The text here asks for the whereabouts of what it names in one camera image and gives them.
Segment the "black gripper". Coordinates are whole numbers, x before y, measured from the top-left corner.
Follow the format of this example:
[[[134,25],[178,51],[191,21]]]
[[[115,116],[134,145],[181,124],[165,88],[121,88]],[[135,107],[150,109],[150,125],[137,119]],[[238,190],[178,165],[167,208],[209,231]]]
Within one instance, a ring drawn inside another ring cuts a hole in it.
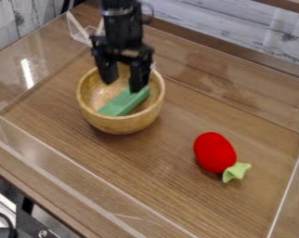
[[[149,83],[153,48],[143,43],[141,10],[101,10],[102,33],[93,34],[91,53],[101,81],[109,85],[118,77],[117,62],[130,65],[129,87],[137,93]]]

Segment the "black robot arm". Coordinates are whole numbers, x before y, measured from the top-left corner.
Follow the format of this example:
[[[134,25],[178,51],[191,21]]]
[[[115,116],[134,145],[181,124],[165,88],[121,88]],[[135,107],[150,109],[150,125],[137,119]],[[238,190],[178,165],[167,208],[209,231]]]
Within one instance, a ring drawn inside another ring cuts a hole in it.
[[[99,0],[103,34],[89,36],[91,54],[102,82],[118,78],[117,63],[129,66],[130,92],[137,93],[149,83],[154,50],[143,41],[142,3],[138,0]]]

